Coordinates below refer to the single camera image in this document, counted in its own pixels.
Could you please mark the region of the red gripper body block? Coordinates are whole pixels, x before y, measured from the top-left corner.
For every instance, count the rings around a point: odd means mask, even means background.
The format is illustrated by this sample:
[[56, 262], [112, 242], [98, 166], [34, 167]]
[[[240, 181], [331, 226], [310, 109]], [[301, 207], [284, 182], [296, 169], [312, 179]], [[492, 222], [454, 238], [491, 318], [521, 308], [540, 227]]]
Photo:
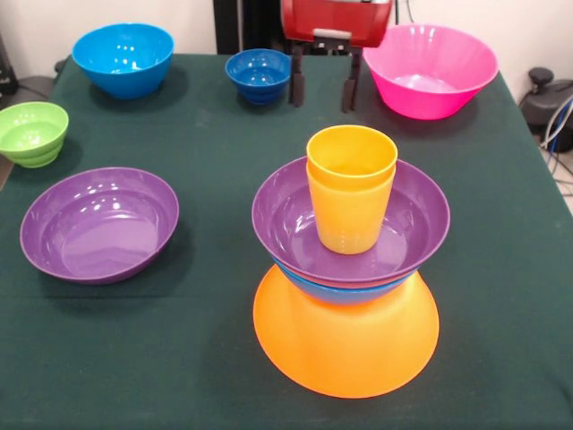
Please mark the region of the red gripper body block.
[[392, 12], [391, 1], [282, 1], [280, 16], [286, 51], [326, 43], [351, 48], [377, 47]]

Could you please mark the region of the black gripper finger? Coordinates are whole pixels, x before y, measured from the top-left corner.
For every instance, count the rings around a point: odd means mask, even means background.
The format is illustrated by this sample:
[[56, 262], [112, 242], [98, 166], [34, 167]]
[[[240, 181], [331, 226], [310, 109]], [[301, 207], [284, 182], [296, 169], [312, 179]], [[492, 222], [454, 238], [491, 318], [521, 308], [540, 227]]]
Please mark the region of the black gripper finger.
[[351, 65], [348, 78], [344, 82], [341, 109], [344, 113], [348, 113], [355, 109], [355, 99], [357, 93], [357, 85], [360, 76], [362, 63], [362, 49], [353, 48], [351, 50]]
[[291, 77], [289, 86], [289, 103], [299, 108], [304, 103], [304, 85], [305, 79], [302, 72], [302, 60], [304, 56], [304, 47], [301, 44], [293, 46], [291, 60]]

